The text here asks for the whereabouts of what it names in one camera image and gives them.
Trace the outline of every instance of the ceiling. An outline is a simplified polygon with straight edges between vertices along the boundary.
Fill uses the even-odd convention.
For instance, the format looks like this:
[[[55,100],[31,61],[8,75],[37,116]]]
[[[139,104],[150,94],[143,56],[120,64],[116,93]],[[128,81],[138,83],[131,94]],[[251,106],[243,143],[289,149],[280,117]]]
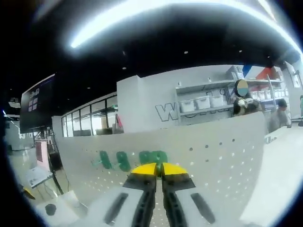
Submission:
[[[62,115],[116,91],[116,82],[129,76],[216,64],[271,67],[290,48],[277,33],[239,11],[175,5],[131,17],[72,49],[71,40],[85,22],[121,1],[57,0],[41,11],[36,9],[42,1],[26,1],[22,7],[16,2],[7,0],[8,10],[2,14],[2,21],[14,18],[12,24],[4,24],[9,114],[18,114],[7,104],[11,97],[21,98],[25,90],[53,73],[53,113]]]

